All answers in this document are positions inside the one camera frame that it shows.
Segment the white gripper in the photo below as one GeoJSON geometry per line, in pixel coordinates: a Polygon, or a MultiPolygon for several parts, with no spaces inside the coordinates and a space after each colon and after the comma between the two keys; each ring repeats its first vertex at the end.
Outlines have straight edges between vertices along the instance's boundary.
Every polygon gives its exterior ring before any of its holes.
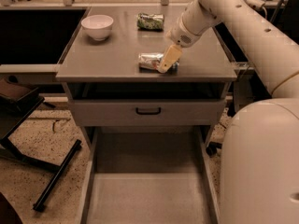
{"type": "Polygon", "coordinates": [[[172,40],[176,45],[171,45],[165,51],[157,68],[160,73],[166,73],[182,55],[181,47],[191,47],[201,37],[201,33],[189,28],[184,23],[183,16],[180,16],[167,32],[166,37],[172,40]]]}

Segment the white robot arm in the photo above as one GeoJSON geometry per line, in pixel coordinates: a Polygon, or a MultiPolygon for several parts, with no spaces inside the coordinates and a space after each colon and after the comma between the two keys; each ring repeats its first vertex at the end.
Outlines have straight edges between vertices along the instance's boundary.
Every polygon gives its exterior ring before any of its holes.
{"type": "Polygon", "coordinates": [[[246,0],[193,0],[169,32],[166,72],[225,24],[269,98],[239,110],[221,149],[220,224],[299,224],[299,46],[246,0]]]}

